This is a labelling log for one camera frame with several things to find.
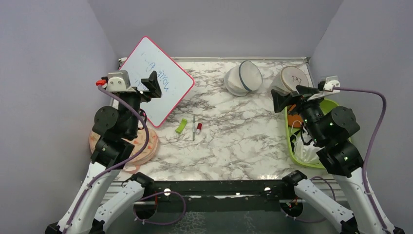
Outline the white mesh laundry bag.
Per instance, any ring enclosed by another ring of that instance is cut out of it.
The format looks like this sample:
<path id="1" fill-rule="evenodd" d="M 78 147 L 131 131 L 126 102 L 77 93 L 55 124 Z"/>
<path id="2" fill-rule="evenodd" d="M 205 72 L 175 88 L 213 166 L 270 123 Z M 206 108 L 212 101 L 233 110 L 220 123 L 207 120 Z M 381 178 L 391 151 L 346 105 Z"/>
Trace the white mesh laundry bag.
<path id="1" fill-rule="evenodd" d="M 233 95 L 243 97 L 257 91 L 263 83 L 263 76 L 258 67 L 245 60 L 231 68 L 224 76 L 224 85 Z"/>

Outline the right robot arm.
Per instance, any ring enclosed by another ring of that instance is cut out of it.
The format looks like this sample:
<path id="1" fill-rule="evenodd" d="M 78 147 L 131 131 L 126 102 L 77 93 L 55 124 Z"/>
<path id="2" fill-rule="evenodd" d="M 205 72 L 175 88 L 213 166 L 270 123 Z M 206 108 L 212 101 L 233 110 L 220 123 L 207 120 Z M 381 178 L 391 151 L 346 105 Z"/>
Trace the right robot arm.
<path id="1" fill-rule="evenodd" d="M 291 113 L 302 118 L 302 127 L 318 147 L 317 156 L 339 184 L 349 208 L 321 192 L 302 172 L 294 171 L 283 178 L 281 192 L 286 198 L 296 195 L 324 216 L 340 234 L 401 234 L 385 215 L 367 178 L 367 163 L 371 149 L 361 156 L 349 139 L 359 131 L 353 111 L 338 106 L 324 114 L 320 103 L 324 96 L 341 91 L 341 87 L 324 88 L 297 86 L 296 91 L 281 94 L 271 90 L 274 111 L 292 106 Z"/>

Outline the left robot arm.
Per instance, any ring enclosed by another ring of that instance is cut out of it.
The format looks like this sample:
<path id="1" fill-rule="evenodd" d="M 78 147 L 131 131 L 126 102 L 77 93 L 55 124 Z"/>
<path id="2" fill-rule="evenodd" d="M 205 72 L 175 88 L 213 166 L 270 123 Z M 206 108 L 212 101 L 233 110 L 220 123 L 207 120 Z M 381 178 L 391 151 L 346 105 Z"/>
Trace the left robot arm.
<path id="1" fill-rule="evenodd" d="M 104 106 L 96 112 L 92 131 L 99 138 L 86 177 L 63 218 L 47 226 L 47 234 L 103 234 L 134 201 L 151 198 L 152 179 L 137 173 L 121 192 L 102 201 L 124 165 L 136 157 L 132 140 L 139 129 L 148 131 L 140 104 L 162 95 L 155 71 L 141 82 L 146 87 L 143 91 L 131 85 L 124 70 L 97 81 L 99 91 L 117 100 L 119 107 Z"/>

